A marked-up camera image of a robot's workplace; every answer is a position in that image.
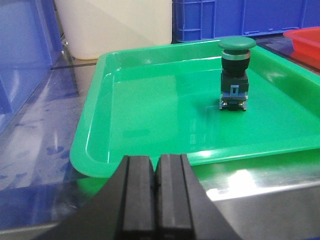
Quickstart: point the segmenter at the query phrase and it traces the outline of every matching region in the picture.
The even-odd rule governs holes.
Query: metal table surface
[[[291,40],[257,43],[290,58]],[[64,56],[0,135],[0,239],[31,239],[82,207],[107,179],[70,164],[96,60]],[[195,166],[207,195],[244,239],[320,237],[320,150]]]

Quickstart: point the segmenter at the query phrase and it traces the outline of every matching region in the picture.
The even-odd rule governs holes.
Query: blue storage bin
[[[319,0],[173,0],[173,5],[179,42],[320,26]]]
[[[0,1],[0,133],[61,50],[52,0]]]

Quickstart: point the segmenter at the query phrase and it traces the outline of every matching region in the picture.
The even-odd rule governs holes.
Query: blue plastic crate wall
[[[320,26],[319,0],[173,0],[179,42]]]

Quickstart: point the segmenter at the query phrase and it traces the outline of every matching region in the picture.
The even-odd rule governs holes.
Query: green plastic tray
[[[217,43],[102,55],[71,149],[73,166],[110,177],[123,155],[148,155],[155,165],[163,153],[187,153],[200,165],[319,148],[320,77],[255,47],[247,111],[221,111]]]

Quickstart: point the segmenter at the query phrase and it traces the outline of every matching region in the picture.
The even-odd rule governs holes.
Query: white container
[[[77,59],[172,41],[172,0],[55,0],[55,4],[68,49]]]

